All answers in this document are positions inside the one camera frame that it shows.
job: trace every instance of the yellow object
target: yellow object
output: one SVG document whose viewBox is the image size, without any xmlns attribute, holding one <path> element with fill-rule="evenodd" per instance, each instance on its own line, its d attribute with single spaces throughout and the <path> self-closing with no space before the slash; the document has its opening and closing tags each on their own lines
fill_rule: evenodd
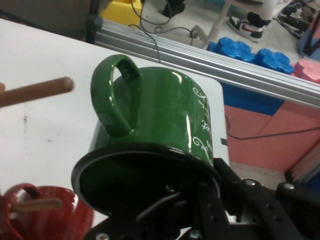
<svg viewBox="0 0 320 240">
<path fill-rule="evenodd" d="M 141 15 L 141 0 L 132 0 L 132 2 L 136 12 Z M 139 25 L 139 17 L 132 9 L 130 0 L 113 0 L 102 11 L 101 16 L 106 20 L 127 26 L 130 24 Z"/>
</svg>

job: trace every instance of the mug handle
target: mug handle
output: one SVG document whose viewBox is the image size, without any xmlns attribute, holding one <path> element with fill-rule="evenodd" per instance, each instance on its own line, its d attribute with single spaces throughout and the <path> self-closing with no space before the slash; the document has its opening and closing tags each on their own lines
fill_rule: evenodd
<svg viewBox="0 0 320 240">
<path fill-rule="evenodd" d="M 10 213 L 12 204 L 17 201 L 17 193 L 20 190 L 25 190 L 32 198 L 36 198 L 41 195 L 39 188 L 30 183 L 20 183 L 12 186 L 8 189 L 3 196 L 0 196 L 0 229 L 2 229 L 1 236 L 4 239 L 22 240 L 23 237 L 17 231 L 15 226 L 10 221 Z"/>
<path fill-rule="evenodd" d="M 91 99 L 94 110 L 111 137 L 128 135 L 133 131 L 119 109 L 113 88 L 114 69 L 118 68 L 125 81 L 140 77 L 135 63 L 126 55 L 107 57 L 94 70 L 91 80 Z"/>
</svg>

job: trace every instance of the aluminum rail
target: aluminum rail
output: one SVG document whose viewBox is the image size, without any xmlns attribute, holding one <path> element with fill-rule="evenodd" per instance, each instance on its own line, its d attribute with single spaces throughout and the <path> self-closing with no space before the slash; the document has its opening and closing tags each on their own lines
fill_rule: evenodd
<svg viewBox="0 0 320 240">
<path fill-rule="evenodd" d="M 219 82 L 320 108 L 320 84 L 153 35 L 161 63 Z M 143 32 L 104 21 L 95 44 L 159 62 L 155 43 Z"/>
</svg>

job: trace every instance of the blue foam block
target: blue foam block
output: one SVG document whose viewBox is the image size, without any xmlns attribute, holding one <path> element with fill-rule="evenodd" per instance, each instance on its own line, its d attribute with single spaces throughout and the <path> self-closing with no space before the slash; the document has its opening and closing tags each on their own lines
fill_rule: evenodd
<svg viewBox="0 0 320 240">
<path fill-rule="evenodd" d="M 242 41 L 233 41 L 228 37 L 219 39 L 215 52 L 247 63 L 252 63 L 255 59 L 255 54 L 251 52 L 251 47 Z"/>
<path fill-rule="evenodd" d="M 267 48 L 259 50 L 255 55 L 254 64 L 284 74 L 291 74 L 294 71 L 286 55 L 281 52 L 272 52 Z"/>
<path fill-rule="evenodd" d="M 208 47 L 206 48 L 208 51 L 215 53 L 217 48 L 217 44 L 213 41 L 209 42 Z"/>
</svg>

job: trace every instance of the wooden dowel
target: wooden dowel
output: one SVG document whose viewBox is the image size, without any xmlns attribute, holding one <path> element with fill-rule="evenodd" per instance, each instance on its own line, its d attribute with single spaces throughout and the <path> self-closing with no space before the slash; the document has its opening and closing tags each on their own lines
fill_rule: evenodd
<svg viewBox="0 0 320 240">
<path fill-rule="evenodd" d="M 62 77 L 0 93 L 0 108 L 70 92 L 74 82 Z"/>
<path fill-rule="evenodd" d="M 63 206 L 62 200 L 58 197 L 42 198 L 15 202 L 11 206 L 11 211 L 16 213 L 28 213 L 35 211 L 58 210 Z"/>
<path fill-rule="evenodd" d="M 0 82 L 0 93 L 2 93 L 5 90 L 5 85 Z"/>
</svg>

